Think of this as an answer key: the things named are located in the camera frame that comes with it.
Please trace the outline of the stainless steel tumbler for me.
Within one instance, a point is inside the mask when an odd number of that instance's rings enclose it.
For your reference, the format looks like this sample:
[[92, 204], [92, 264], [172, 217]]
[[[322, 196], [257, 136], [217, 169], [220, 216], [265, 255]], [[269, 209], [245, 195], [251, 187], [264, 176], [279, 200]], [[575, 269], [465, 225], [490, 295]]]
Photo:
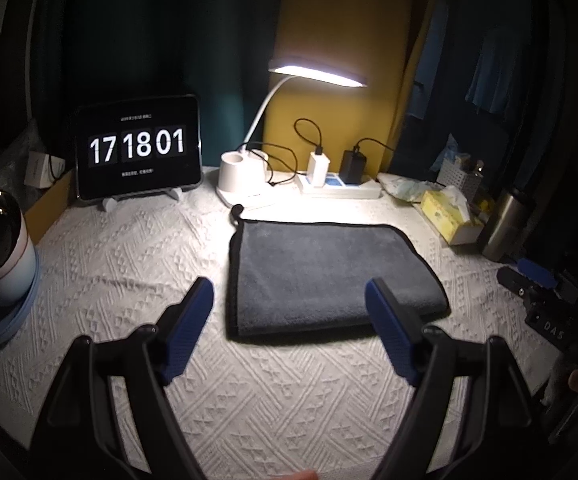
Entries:
[[490, 261], [502, 260], [516, 241], [524, 217], [520, 192], [514, 188], [498, 200], [476, 240], [476, 248], [480, 254]]

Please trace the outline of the yellow tissue box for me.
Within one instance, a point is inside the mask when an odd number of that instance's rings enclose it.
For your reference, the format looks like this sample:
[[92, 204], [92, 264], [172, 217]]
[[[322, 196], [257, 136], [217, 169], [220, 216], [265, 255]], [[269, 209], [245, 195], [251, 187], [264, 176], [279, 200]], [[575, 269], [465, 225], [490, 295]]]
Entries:
[[472, 214], [467, 197], [453, 185], [424, 192], [420, 209], [449, 246], [474, 244], [484, 228]]

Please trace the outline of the white desk lamp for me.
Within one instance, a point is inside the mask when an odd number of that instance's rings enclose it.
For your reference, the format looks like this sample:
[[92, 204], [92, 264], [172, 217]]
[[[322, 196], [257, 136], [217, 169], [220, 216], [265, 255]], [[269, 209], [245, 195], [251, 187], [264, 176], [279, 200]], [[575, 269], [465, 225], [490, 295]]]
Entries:
[[363, 89], [367, 78], [329, 62], [299, 55], [280, 55], [268, 62], [272, 86], [256, 111], [249, 130], [235, 148], [220, 156], [215, 192], [226, 206], [245, 204], [274, 188], [306, 176], [308, 159], [321, 145], [328, 159], [325, 133], [317, 119], [298, 113], [284, 122], [277, 118], [287, 88], [300, 82], [338, 89]]

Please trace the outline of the white power strip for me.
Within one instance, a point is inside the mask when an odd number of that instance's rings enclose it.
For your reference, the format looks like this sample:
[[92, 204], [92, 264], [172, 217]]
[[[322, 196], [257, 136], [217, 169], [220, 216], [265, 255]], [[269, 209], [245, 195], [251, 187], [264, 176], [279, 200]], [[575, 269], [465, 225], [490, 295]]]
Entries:
[[347, 184], [338, 174], [327, 174], [325, 184], [316, 188], [310, 178], [298, 174], [295, 182], [304, 195], [318, 198], [340, 198], [341, 200], [377, 200], [382, 192], [382, 186], [378, 181], [368, 179], [361, 184]]

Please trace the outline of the white tablet stand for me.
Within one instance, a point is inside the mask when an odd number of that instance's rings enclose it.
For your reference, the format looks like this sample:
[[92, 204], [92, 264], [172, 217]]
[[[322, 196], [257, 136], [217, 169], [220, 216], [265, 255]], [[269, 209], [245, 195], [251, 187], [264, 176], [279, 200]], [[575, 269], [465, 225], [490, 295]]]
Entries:
[[180, 188], [178, 186], [177, 188], [166, 188], [165, 190], [152, 191], [147, 193], [106, 197], [101, 201], [99, 209], [104, 212], [112, 212], [120, 203], [127, 202], [128, 200], [142, 200], [143, 198], [161, 196], [166, 196], [175, 202], [180, 202], [185, 192], [186, 190], [184, 188]]

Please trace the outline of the wet wipes pack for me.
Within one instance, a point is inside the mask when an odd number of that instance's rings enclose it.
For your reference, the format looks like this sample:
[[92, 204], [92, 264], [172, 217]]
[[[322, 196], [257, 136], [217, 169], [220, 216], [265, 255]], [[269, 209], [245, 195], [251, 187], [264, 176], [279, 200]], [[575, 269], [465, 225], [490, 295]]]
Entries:
[[435, 182], [419, 181], [383, 172], [378, 174], [377, 180], [389, 195], [410, 204], [420, 204], [425, 192], [441, 191], [443, 188]]

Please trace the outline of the tablet showing clock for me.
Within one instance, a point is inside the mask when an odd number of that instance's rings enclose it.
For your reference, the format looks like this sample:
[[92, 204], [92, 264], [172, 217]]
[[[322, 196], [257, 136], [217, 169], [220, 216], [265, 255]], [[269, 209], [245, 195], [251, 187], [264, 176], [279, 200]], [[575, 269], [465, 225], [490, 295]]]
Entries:
[[196, 188], [203, 180], [198, 98], [125, 101], [80, 118], [75, 175], [84, 202]]

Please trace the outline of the black charger plug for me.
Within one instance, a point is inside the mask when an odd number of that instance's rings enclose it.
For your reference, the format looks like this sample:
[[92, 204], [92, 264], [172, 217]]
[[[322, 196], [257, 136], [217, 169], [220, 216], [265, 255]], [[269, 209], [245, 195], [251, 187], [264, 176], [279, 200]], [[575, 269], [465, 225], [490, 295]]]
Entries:
[[362, 177], [367, 163], [367, 157], [362, 154], [358, 145], [343, 153], [339, 177], [347, 185], [362, 184]]

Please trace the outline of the white slotted basket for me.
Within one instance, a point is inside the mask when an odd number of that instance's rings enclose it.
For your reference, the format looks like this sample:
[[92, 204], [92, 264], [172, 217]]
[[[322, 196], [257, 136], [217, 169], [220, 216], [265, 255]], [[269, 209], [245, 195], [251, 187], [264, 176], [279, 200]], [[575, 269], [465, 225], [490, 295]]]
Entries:
[[436, 177], [436, 182], [443, 186], [453, 185], [454, 188], [464, 194], [468, 202], [475, 199], [475, 194], [482, 183], [483, 177], [479, 172], [464, 171], [456, 160], [444, 158], [441, 164], [440, 172]]

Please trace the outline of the white textured tablecloth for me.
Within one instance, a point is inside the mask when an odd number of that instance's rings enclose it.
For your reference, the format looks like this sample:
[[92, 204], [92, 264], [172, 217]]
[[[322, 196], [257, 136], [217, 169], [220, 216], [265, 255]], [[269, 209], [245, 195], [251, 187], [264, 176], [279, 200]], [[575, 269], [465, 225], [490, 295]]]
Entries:
[[[73, 206], [39, 242], [39, 290], [21, 329], [0, 350], [0, 426], [24, 446], [72, 340], [122, 338], [177, 304], [197, 276], [215, 302], [182, 377], [166, 389], [193, 453], [210, 479], [266, 479], [301, 468], [323, 479], [369, 479], [402, 420], [412, 390], [395, 375], [377, 337], [313, 344], [227, 339], [229, 209], [214, 172], [180, 202], [128, 200], [112, 212]], [[449, 248], [420, 214], [378, 200], [316, 200], [296, 186], [246, 205], [255, 219], [390, 224], [440, 278], [455, 338], [510, 345], [531, 392], [560, 352], [524, 323], [522, 301], [499, 286], [500, 264]]]

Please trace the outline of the white charger plug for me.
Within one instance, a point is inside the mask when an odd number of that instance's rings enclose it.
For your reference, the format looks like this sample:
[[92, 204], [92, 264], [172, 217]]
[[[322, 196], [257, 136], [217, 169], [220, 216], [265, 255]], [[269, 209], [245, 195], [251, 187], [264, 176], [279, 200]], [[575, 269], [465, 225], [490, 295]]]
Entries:
[[306, 177], [313, 188], [322, 188], [326, 184], [330, 159], [324, 153], [321, 145], [310, 152], [308, 159]]

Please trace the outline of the small white box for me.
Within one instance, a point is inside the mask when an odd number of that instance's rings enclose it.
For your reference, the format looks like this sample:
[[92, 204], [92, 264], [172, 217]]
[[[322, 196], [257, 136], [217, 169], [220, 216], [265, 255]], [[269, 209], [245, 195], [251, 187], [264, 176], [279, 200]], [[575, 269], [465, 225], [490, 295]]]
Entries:
[[60, 157], [29, 151], [24, 184], [39, 190], [51, 188], [61, 178], [65, 165]]

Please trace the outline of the dark green curtain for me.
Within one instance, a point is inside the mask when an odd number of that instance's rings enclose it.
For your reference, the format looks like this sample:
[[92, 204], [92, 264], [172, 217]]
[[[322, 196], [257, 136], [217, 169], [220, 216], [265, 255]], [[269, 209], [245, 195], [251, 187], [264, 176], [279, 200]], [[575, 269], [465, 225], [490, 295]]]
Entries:
[[32, 114], [49, 151], [121, 107], [194, 94], [208, 166], [264, 98], [280, 0], [36, 0]]

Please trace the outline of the purple and grey microfiber towel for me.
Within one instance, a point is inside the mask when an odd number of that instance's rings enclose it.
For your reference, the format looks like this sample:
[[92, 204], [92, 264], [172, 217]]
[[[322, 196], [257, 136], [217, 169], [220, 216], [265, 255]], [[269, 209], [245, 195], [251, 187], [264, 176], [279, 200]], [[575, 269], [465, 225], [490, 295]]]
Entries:
[[409, 237], [388, 224], [281, 222], [230, 211], [229, 338], [347, 330], [370, 323], [365, 287], [381, 278], [423, 321], [450, 313], [445, 288]]

